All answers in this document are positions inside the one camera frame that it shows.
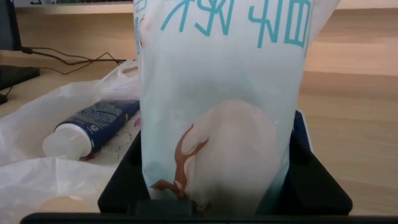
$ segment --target wooden desk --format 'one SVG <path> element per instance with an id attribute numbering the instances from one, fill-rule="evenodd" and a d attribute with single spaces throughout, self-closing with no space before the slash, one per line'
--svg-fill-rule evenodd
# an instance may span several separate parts
<path id="1" fill-rule="evenodd" d="M 353 215 L 398 215 L 398 24 L 391 23 L 398 19 L 397 12 L 336 12 L 310 47 L 298 99 L 298 107 L 307 117 L 315 154 L 353 199 Z M 111 52 L 115 57 L 128 57 L 134 51 L 134 40 L 126 38 L 134 37 L 129 28 L 130 16 L 101 16 L 104 21 L 95 32 L 99 39 L 96 45 L 94 41 L 90 41 L 92 45 L 84 44 L 85 50 L 94 49 L 86 56 L 95 57 L 115 49 Z M 83 17 L 68 17 L 76 21 L 79 18 Z M 84 18 L 95 21 L 92 16 Z M 38 20 L 36 26 L 46 18 Z M 46 26 L 56 30 L 56 25 Z M 21 27 L 25 30 L 22 33 L 39 36 L 33 31 L 35 26 L 28 26 L 28 20 L 21 22 Z M 58 28 L 60 34 L 64 34 L 60 29 L 62 27 Z M 94 38 L 89 33 L 96 28 L 90 29 L 90 32 L 81 32 L 79 37 L 82 40 Z M 107 33 L 116 31 L 121 35 L 106 38 Z M 31 38 L 26 42 L 81 54 L 76 42 L 61 38 Z M 117 47 L 106 44 L 105 50 L 95 47 L 103 42 L 120 44 Z M 42 58 L 16 58 L 4 57 L 0 63 L 61 66 Z M 11 101 L 0 106 L 0 115 L 61 85 L 101 78 L 113 67 L 112 63 L 97 63 L 69 76 L 45 72 L 35 80 L 16 86 L 11 92 Z M 46 203 L 42 209 L 76 212 L 97 209 L 77 204 L 79 202 L 62 198 Z"/>
<path id="2" fill-rule="evenodd" d="M 15 86 L 0 114 L 70 82 L 99 79 L 114 66 L 97 63 L 68 76 L 44 72 Z M 396 86 L 398 76 L 305 72 L 303 78 L 298 107 L 306 114 L 315 154 L 353 199 L 355 215 L 398 215 Z M 43 210 L 97 208 L 62 198 Z"/>

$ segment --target white plastic bag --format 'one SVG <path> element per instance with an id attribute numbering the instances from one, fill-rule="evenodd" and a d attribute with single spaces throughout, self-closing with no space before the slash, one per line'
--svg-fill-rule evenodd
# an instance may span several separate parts
<path id="1" fill-rule="evenodd" d="M 88 162 L 43 158 L 42 141 L 73 113 L 106 99 L 139 99 L 137 62 L 127 61 L 102 80 L 71 83 L 0 119 L 0 217 L 16 223 L 54 197 L 81 198 L 96 207 L 139 127 L 134 118 Z"/>
<path id="2" fill-rule="evenodd" d="M 207 214 L 271 211 L 308 46 L 338 1 L 134 3 L 151 197 L 190 198 Z"/>

